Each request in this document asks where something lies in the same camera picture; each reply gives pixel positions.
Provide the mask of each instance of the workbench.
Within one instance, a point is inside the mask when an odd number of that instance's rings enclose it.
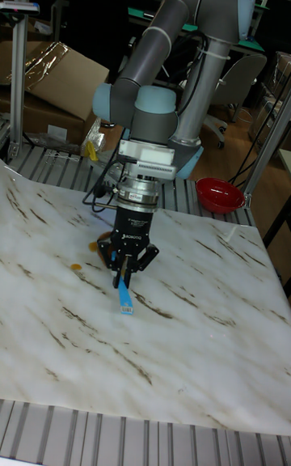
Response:
[[[86,159],[29,145],[24,145],[10,166],[39,184],[78,191],[87,191],[99,173]],[[254,225],[248,209],[226,216],[205,211],[190,181],[176,179],[162,186],[160,206]],[[283,466],[291,464],[291,445],[285,436],[133,420],[4,400],[0,402],[0,455],[46,466]]]

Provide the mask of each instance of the blue marker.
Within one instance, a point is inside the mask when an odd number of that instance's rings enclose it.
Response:
[[[116,251],[112,252],[112,261],[116,259]],[[133,301],[129,295],[129,291],[125,286],[123,278],[120,276],[118,285],[118,291],[120,295],[120,311],[125,315],[133,315]]]

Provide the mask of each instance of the floor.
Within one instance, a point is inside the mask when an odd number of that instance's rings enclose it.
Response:
[[[225,121],[230,119],[230,113],[225,108],[215,108],[210,113]],[[191,175],[192,180],[198,180],[204,176],[229,180],[235,175],[251,146],[247,134],[250,115],[241,111],[240,117],[242,119],[238,119],[235,124],[229,123],[225,133],[226,145],[223,150],[217,147],[216,135],[207,127],[202,128],[200,138],[205,151]],[[116,127],[113,130],[102,131],[107,135],[104,149],[110,150],[116,145],[121,129]],[[251,163],[256,155],[256,151],[253,150],[247,164]],[[246,175],[242,175],[236,184],[243,181]],[[290,189],[291,179],[287,171],[280,159],[273,159],[264,170],[251,202],[251,210],[262,238],[289,197]],[[272,263],[285,284],[291,275],[291,234],[286,223],[272,241],[268,251]]]

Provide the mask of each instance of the marble surface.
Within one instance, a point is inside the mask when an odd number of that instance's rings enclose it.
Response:
[[[88,248],[114,212],[81,200],[0,167],[0,398],[291,434],[291,316],[258,231],[160,210],[125,316]]]

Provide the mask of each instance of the blue object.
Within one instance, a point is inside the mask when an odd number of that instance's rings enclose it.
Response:
[[[254,7],[255,0],[238,0],[238,33],[240,40],[247,38]]]
[[[124,136],[122,137],[124,139],[124,141],[128,141],[129,140],[129,135],[130,135],[130,129],[127,128],[124,132]]]
[[[176,94],[168,88],[141,87],[135,107],[148,113],[171,113],[175,111]]]
[[[110,121],[110,93],[111,85],[109,83],[101,83],[93,97],[93,112],[96,116],[101,117],[105,121]]]
[[[116,259],[116,251],[112,252],[112,261]],[[120,295],[120,311],[125,315],[133,315],[133,301],[130,298],[129,291],[125,286],[124,280],[120,277],[118,291]]]
[[[188,160],[187,164],[185,164],[177,173],[177,176],[179,178],[182,178],[183,180],[186,180],[189,175],[191,175],[194,167],[196,166],[199,158],[201,157],[202,153],[204,151],[204,148],[201,146],[199,150],[193,155],[190,160]]]

